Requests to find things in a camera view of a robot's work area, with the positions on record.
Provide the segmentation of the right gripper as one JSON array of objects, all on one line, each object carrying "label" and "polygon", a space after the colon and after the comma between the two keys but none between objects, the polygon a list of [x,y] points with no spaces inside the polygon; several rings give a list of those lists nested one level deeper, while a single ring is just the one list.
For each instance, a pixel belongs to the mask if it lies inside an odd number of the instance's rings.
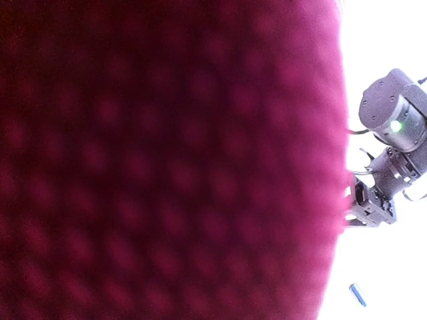
[{"label": "right gripper", "polygon": [[382,223],[396,222],[395,205],[375,187],[369,187],[356,176],[352,177],[350,193],[346,196],[350,206],[345,212],[348,227],[379,227]]}]

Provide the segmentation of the red student backpack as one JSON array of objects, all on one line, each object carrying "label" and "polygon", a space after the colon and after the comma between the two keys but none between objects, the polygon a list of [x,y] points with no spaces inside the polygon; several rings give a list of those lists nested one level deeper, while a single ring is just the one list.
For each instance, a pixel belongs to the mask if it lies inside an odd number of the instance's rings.
[{"label": "red student backpack", "polygon": [[340,25],[337,1],[2,1],[1,318],[316,319]]}]

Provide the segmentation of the blue capped marker pen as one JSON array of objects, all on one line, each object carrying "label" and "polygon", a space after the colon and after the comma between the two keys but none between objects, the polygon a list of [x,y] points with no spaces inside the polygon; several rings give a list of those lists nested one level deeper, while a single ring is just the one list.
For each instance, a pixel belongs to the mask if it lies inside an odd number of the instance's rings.
[{"label": "blue capped marker pen", "polygon": [[349,286],[349,290],[354,296],[354,298],[359,302],[359,304],[363,307],[367,307],[366,300],[364,299],[358,285],[356,283],[353,283]]}]

